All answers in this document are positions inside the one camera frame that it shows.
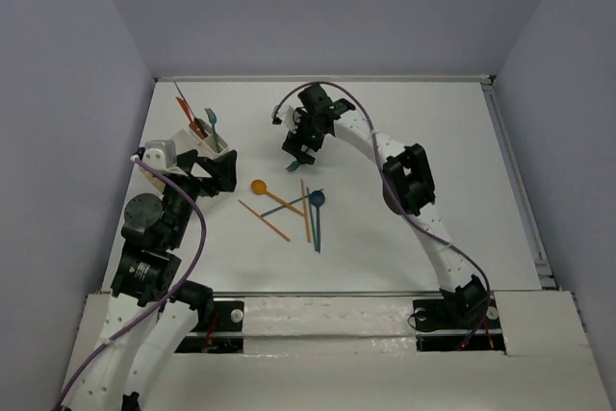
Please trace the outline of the teal fork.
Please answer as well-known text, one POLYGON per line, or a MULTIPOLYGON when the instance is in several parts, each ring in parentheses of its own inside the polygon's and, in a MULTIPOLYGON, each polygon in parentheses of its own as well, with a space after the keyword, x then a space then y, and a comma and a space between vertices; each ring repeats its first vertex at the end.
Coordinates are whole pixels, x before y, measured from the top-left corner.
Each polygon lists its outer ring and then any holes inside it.
POLYGON ((300 166, 301 166, 301 163, 297 160, 294 160, 286 167, 286 170, 288 172, 294 172, 298 170, 300 166))
POLYGON ((221 145, 220 145, 219 136, 217 132, 218 117, 216 116, 212 108, 205 108, 204 111, 206 113, 206 116, 208 118, 209 124, 212 129, 212 137, 214 140, 216 152, 219 153, 221 151, 221 145))

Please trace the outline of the blue plastic spoon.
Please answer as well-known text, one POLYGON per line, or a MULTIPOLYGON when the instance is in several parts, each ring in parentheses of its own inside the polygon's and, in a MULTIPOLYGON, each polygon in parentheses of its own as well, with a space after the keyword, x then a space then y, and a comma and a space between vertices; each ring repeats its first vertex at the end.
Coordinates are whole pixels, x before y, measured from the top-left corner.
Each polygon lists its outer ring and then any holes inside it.
POLYGON ((325 203, 325 195, 322 191, 313 191, 311 192, 311 202, 312 208, 315 217, 317 236, 318 236, 318 247, 319 252, 321 252, 321 207, 325 203))

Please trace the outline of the orange plastic knife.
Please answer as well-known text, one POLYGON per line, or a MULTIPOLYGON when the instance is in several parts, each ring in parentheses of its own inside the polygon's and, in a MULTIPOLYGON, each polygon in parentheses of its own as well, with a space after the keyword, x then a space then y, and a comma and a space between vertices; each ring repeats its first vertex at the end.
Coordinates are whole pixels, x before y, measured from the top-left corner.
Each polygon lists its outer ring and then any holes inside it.
POLYGON ((182 111, 184 112, 184 114, 186 115, 186 117, 189 120, 189 127, 191 128, 191 130, 200 138, 200 139, 204 139, 204 135, 199 127, 199 125, 196 123, 194 117, 193 117, 193 113, 191 112, 191 109, 189 108, 188 103, 181 97, 176 96, 176 100, 178 102, 178 104, 180 105, 182 111))

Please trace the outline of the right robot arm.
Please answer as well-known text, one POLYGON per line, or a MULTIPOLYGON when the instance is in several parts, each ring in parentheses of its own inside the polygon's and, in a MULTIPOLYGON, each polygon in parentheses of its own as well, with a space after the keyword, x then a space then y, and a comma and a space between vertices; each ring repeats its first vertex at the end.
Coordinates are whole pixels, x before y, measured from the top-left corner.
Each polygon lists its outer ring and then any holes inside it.
POLYGON ((441 298, 437 313, 462 329, 477 329, 487 315, 490 283, 485 271, 451 240, 436 207, 436 188, 425 149, 378 131, 365 107, 342 86, 308 82, 274 106, 274 125, 288 129, 282 149, 300 166, 331 136, 371 161, 389 209, 412 228, 430 262, 441 298))

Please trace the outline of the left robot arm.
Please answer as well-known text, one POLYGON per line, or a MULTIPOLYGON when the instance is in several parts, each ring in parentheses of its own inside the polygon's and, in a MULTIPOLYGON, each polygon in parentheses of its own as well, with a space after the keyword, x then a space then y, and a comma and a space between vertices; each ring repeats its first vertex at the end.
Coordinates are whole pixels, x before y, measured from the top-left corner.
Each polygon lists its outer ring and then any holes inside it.
POLYGON ((237 153, 181 154, 173 141, 152 141, 132 162, 164 185, 141 193, 124 208, 124 240, 106 315, 93 352, 67 380, 57 410, 143 410, 174 351, 192 329, 216 320, 211 288, 190 280, 192 259, 180 273, 179 248, 196 201, 237 186, 237 153))

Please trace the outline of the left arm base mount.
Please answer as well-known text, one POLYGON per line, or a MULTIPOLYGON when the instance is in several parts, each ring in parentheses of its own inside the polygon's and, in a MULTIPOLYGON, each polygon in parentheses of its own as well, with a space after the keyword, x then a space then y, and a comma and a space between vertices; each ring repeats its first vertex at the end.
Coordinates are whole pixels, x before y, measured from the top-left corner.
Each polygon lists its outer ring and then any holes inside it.
POLYGON ((244 352, 244 299, 213 297, 197 325, 176 348, 178 354, 240 354, 244 352))

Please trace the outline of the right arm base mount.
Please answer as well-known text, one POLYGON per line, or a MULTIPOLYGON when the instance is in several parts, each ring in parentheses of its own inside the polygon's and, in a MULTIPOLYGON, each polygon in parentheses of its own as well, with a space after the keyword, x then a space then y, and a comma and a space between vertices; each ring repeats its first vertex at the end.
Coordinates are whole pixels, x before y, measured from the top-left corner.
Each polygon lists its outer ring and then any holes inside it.
POLYGON ((493 295, 471 290, 413 301, 407 324, 419 352, 501 351, 505 342, 493 295))

